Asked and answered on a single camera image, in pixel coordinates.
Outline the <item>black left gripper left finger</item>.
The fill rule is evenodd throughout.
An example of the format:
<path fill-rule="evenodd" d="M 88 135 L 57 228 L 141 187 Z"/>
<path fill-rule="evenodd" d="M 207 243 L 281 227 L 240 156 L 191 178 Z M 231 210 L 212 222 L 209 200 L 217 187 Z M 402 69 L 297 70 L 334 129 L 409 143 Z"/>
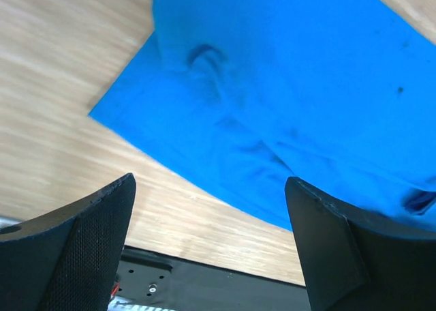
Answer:
<path fill-rule="evenodd" d="M 128 173 L 1 229 L 1 309 L 107 310 L 135 195 Z"/>

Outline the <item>blue t shirt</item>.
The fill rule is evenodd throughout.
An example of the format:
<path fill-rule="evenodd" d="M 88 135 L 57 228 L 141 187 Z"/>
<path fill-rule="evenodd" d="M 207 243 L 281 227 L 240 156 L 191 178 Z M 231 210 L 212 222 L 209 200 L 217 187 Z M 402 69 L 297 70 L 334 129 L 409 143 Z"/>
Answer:
<path fill-rule="evenodd" d="M 285 182 L 435 229 L 435 46 L 379 0 L 153 0 L 91 117 L 290 228 Z"/>

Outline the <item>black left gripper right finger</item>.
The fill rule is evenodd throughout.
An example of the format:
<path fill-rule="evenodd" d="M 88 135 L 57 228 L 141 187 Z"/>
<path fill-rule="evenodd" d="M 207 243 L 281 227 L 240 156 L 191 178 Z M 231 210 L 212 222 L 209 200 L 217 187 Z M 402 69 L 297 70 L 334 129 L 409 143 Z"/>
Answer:
<path fill-rule="evenodd" d="M 338 200 L 296 177 L 287 209 L 312 310 L 434 310 L 435 233 Z"/>

